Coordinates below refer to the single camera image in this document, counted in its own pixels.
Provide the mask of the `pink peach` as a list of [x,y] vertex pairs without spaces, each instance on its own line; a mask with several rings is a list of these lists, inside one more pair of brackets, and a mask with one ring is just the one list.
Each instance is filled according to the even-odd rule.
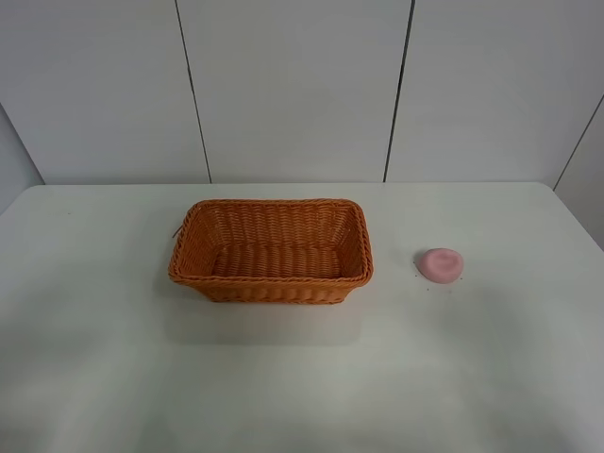
[[461,277],[464,260],[461,254],[448,248],[432,248],[422,253],[415,266],[419,273],[431,282],[453,283]]

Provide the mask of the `orange woven rectangular basket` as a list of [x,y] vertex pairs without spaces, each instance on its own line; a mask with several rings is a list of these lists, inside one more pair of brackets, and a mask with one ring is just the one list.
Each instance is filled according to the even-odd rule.
[[214,199],[183,219],[169,278],[213,302],[341,303],[373,274],[361,207],[347,199]]

